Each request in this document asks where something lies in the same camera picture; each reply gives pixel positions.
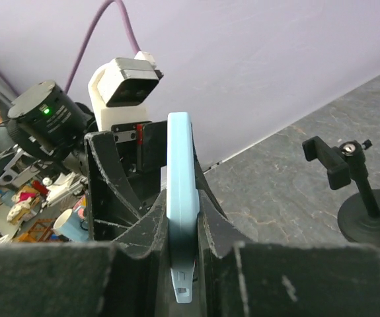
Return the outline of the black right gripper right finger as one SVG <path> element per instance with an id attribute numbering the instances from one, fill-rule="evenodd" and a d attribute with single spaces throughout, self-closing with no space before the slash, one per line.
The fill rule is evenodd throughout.
<path id="1" fill-rule="evenodd" d="M 380 251 L 256 243 L 199 193 L 202 316 L 380 316 Z"/>

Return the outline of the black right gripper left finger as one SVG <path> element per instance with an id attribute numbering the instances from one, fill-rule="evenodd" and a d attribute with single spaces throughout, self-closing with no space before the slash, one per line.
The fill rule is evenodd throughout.
<path id="1" fill-rule="evenodd" d="M 0 244 L 0 316 L 167 316 L 165 207 L 112 242 Z"/>

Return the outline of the phone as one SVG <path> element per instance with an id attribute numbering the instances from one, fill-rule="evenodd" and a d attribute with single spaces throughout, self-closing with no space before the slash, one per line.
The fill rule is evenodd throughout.
<path id="1" fill-rule="evenodd" d="M 167 118 L 167 219 L 172 286 L 178 304 L 192 302 L 200 199 L 196 189 L 192 122 L 187 112 Z"/>

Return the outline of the black phone stand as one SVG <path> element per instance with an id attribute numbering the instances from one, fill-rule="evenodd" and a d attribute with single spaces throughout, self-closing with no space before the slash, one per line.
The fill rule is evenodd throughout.
<path id="1" fill-rule="evenodd" d="M 380 189 L 373 189 L 365 165 L 365 151 L 370 140 L 347 141 L 330 147 L 314 136 L 302 143 L 307 161 L 318 160 L 325 168 L 329 187 L 339 190 L 354 182 L 358 193 L 350 196 L 339 208 L 337 223 L 349 242 L 370 244 L 380 248 Z"/>

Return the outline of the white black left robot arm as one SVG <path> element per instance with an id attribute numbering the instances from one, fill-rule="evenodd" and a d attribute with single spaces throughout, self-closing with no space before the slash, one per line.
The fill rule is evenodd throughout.
<path id="1" fill-rule="evenodd" d="M 221 210 L 197 158 L 190 115 L 173 112 L 151 122 L 124 113 L 145 95 L 115 96 L 108 109 L 120 114 L 106 127 L 54 81 L 34 85 L 9 110 L 9 135 L 28 154 L 87 178 L 91 240 L 113 240 L 142 219 L 161 192 L 162 171 L 170 192 L 167 215 L 179 228 L 200 210 L 200 191 Z"/>

